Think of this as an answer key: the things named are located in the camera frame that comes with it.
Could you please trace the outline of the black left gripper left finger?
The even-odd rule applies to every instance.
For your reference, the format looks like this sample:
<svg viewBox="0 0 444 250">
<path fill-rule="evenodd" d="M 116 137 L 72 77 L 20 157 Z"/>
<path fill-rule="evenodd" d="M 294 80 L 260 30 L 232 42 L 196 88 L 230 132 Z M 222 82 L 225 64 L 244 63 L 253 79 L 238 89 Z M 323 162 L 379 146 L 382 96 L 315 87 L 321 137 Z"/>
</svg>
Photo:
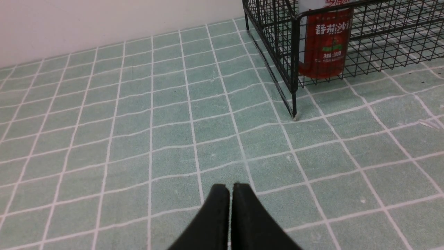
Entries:
<svg viewBox="0 0 444 250">
<path fill-rule="evenodd" d="M 170 250 L 226 250 L 228 247 L 230 192 L 214 184 L 203 206 Z"/>
</svg>

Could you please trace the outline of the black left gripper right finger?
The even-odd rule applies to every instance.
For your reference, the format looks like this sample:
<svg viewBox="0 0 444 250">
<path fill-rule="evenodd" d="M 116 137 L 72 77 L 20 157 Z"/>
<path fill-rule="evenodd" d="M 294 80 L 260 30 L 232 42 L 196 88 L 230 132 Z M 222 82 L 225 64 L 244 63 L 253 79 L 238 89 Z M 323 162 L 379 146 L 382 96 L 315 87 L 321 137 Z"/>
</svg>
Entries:
<svg viewBox="0 0 444 250">
<path fill-rule="evenodd" d="M 264 208 L 249 184 L 233 185 L 232 250 L 301 250 Z"/>
</svg>

